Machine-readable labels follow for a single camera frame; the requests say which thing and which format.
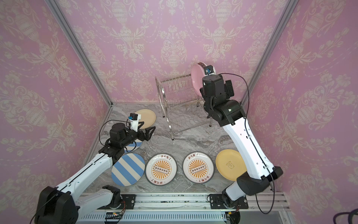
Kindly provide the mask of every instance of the damask wallpaper pattern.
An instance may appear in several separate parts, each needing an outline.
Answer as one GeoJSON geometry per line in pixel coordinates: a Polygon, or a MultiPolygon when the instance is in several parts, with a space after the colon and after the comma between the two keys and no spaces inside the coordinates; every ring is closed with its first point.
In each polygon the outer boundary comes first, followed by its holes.
{"type": "MultiPolygon", "coordinates": [[[[249,81],[286,0],[57,0],[114,102],[158,101],[155,76],[202,61],[249,81]]],[[[245,84],[229,76],[240,99],[245,84]]]]}
{"type": "Polygon", "coordinates": [[[358,208],[357,7],[299,1],[252,93],[251,126],[298,224],[358,208]]]}
{"type": "Polygon", "coordinates": [[[108,109],[44,1],[0,1],[0,217],[28,223],[73,175],[108,109]]]}

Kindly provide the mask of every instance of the blue and white striped plate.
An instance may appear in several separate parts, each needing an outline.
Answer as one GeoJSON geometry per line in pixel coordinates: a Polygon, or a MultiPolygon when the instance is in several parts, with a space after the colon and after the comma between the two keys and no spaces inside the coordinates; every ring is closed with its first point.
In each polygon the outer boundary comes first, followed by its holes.
{"type": "Polygon", "coordinates": [[[137,182],[144,173],[144,159],[135,153],[123,155],[112,167],[112,179],[119,186],[137,182]]]}
{"type": "Polygon", "coordinates": [[[124,149],[124,153],[133,152],[134,150],[137,150],[142,145],[142,143],[143,142],[141,140],[136,139],[135,142],[126,146],[127,150],[124,149]]]}

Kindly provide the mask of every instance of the pink plate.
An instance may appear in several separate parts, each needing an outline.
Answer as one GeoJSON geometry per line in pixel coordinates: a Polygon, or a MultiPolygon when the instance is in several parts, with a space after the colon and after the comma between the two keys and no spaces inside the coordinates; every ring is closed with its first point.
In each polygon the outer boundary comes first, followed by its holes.
{"type": "Polygon", "coordinates": [[[204,69],[200,65],[193,65],[192,67],[192,83],[195,92],[201,96],[200,88],[203,87],[203,77],[205,76],[204,69]]]}

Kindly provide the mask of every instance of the black cable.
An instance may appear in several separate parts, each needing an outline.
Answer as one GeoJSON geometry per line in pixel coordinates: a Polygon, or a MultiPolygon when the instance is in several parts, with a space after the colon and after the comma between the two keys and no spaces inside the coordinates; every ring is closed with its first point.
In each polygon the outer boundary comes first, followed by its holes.
{"type": "Polygon", "coordinates": [[[120,217],[120,218],[118,219],[118,221],[119,221],[119,220],[122,219],[123,215],[124,215],[124,213],[123,213],[122,215],[116,215],[116,216],[112,216],[112,217],[110,217],[110,218],[107,218],[107,215],[106,215],[106,222],[105,222],[105,223],[107,224],[107,220],[108,220],[108,219],[115,219],[115,218],[120,217]]]}
{"type": "Polygon", "coordinates": [[[333,223],[337,224],[336,219],[341,215],[348,215],[348,224],[353,224],[353,216],[358,215],[358,209],[354,209],[351,212],[340,212],[334,215],[333,223]]]}
{"type": "MultiPolygon", "coordinates": [[[[108,122],[110,122],[110,121],[113,121],[113,120],[108,120],[108,121],[106,121],[106,122],[102,125],[102,127],[101,127],[101,129],[100,129],[100,132],[98,133],[98,139],[99,139],[99,141],[100,141],[100,144],[103,145],[103,146],[104,146],[104,144],[102,144],[102,142],[101,142],[101,130],[102,130],[103,126],[104,126],[105,124],[107,124],[108,122]]],[[[126,126],[127,126],[127,123],[129,123],[128,120],[127,120],[127,121],[114,120],[114,121],[125,122],[125,123],[126,123],[126,126]]]]}
{"type": "Polygon", "coordinates": [[[261,158],[261,155],[258,153],[258,150],[257,150],[255,144],[253,143],[253,141],[252,141],[252,139],[251,139],[251,137],[250,137],[250,135],[249,135],[249,133],[248,133],[248,131],[247,131],[247,128],[246,128],[247,115],[248,115],[248,110],[249,110],[249,107],[250,107],[250,91],[249,91],[249,89],[248,89],[248,84],[247,84],[245,78],[242,77],[242,76],[240,76],[240,75],[233,74],[233,73],[220,73],[219,75],[223,75],[223,74],[238,76],[238,77],[242,78],[242,79],[244,80],[245,84],[246,84],[246,89],[247,89],[247,110],[246,110],[246,116],[245,116],[245,121],[244,121],[244,123],[245,123],[245,131],[246,131],[247,136],[249,137],[249,139],[250,139],[252,145],[254,146],[254,148],[255,148],[255,150],[256,150],[258,156],[260,157],[262,163],[265,165],[265,167],[266,167],[268,173],[270,174],[271,180],[272,180],[272,183],[273,183],[273,186],[274,186],[274,187],[273,187],[274,197],[273,197],[273,199],[272,199],[271,208],[270,208],[270,210],[269,210],[267,213],[265,213],[265,212],[263,212],[263,211],[261,210],[260,206],[258,205],[257,195],[255,194],[258,209],[259,209],[263,214],[268,214],[268,213],[270,213],[270,212],[272,211],[272,208],[273,208],[274,202],[275,202],[275,182],[274,182],[274,179],[273,179],[273,177],[272,177],[272,175],[271,175],[271,172],[270,172],[269,169],[267,168],[266,163],[265,163],[264,160],[261,158]]]}
{"type": "MultiPolygon", "coordinates": [[[[103,156],[105,156],[106,154],[103,154],[101,157],[99,157],[96,161],[94,161],[93,163],[95,163],[95,162],[97,162],[98,160],[100,160],[100,159],[102,159],[102,157],[103,156]]],[[[83,172],[85,172],[88,168],[90,168],[92,165],[93,165],[93,163],[91,163],[86,169],[84,169],[80,174],[78,174],[75,178],[73,178],[70,182],[69,182],[69,184],[70,183],[72,183],[76,178],[78,178],[81,174],[83,174],[83,172]]]]}
{"type": "Polygon", "coordinates": [[[238,224],[240,222],[240,219],[241,219],[240,212],[232,213],[226,219],[230,220],[230,224],[238,224]]]}
{"type": "Polygon", "coordinates": [[[67,186],[64,186],[61,190],[59,190],[54,196],[52,196],[48,201],[46,201],[46,203],[43,204],[43,206],[41,206],[41,207],[35,212],[34,216],[32,216],[32,218],[31,218],[29,224],[31,224],[32,220],[34,220],[36,214],[37,214],[49,201],[51,201],[54,197],[56,197],[56,196],[58,195],[58,193],[60,193],[65,187],[67,187],[67,186]]]}
{"type": "Polygon", "coordinates": [[[137,142],[136,141],[134,141],[134,144],[135,144],[135,147],[130,152],[132,152],[133,150],[135,150],[135,148],[137,148],[137,142]]]}
{"type": "Polygon", "coordinates": [[[348,215],[348,224],[353,224],[353,216],[358,215],[358,209],[352,210],[348,215]]]}
{"type": "Polygon", "coordinates": [[[340,213],[337,213],[337,214],[335,214],[334,215],[334,217],[333,217],[333,223],[334,224],[337,224],[337,222],[336,222],[336,219],[338,218],[338,216],[341,216],[341,215],[349,215],[350,214],[350,212],[340,212],[340,213]]]}

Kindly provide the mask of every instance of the yellow plate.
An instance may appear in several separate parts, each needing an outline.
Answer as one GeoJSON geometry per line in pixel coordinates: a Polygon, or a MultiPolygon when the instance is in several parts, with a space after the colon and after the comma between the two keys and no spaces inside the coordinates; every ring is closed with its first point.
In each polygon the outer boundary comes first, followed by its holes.
{"type": "Polygon", "coordinates": [[[244,160],[236,150],[224,149],[219,152],[215,163],[219,173],[228,180],[236,181],[247,171],[244,160]]]}
{"type": "Polygon", "coordinates": [[[141,118],[139,122],[144,121],[143,126],[140,129],[149,128],[155,122],[156,115],[152,110],[149,109],[141,109],[135,112],[136,114],[140,114],[141,118]]]}

